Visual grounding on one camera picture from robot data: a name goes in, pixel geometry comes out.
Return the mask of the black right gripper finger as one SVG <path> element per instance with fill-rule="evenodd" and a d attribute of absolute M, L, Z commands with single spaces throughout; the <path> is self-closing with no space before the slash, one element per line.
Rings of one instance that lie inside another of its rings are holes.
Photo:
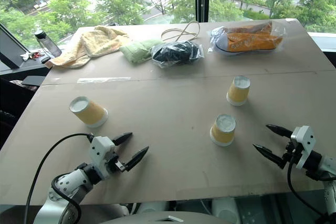
<path fill-rule="evenodd" d="M 278 125 L 273 125 L 273 124 L 266 124 L 266 127 L 271 130 L 272 132 L 276 133 L 279 136 L 286 137 L 286 138 L 291 138 L 292 131 L 278 126 Z"/>
<path fill-rule="evenodd" d="M 286 161 L 282 159 L 281 157 L 275 155 L 271 150 L 268 148 L 258 145 L 258 144 L 253 144 L 254 148 L 265 158 L 268 160 L 272 161 L 275 163 L 278 167 L 283 169 L 286 165 Z"/>

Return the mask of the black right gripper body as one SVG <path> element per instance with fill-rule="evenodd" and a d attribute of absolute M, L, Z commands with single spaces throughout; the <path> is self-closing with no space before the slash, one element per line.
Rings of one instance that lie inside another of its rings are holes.
<path fill-rule="evenodd" d="M 289 141 L 285 147 L 285 152 L 282 155 L 282 165 L 285 166 L 293 158 L 293 163 L 298 164 L 302 157 L 302 144 Z"/>

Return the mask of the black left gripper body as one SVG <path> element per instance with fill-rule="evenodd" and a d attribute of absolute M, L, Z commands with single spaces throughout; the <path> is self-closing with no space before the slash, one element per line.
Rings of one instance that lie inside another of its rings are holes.
<path fill-rule="evenodd" d="M 119 161 L 119 155 L 117 153 L 112 152 L 111 156 L 106 162 L 106 169 L 109 174 L 125 171 L 125 166 L 122 162 Z"/>

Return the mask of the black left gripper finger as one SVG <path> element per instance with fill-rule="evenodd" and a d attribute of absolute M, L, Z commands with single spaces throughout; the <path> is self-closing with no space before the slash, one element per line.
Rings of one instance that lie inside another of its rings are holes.
<path fill-rule="evenodd" d="M 132 168 L 134 168 L 142 160 L 148 150 L 149 146 L 139 150 L 136 154 L 134 154 L 132 158 L 124 165 L 125 170 L 129 172 Z"/>
<path fill-rule="evenodd" d="M 119 136 L 116 136 L 112 139 L 114 145 L 121 145 L 127 141 L 133 135 L 132 132 L 125 132 Z"/>

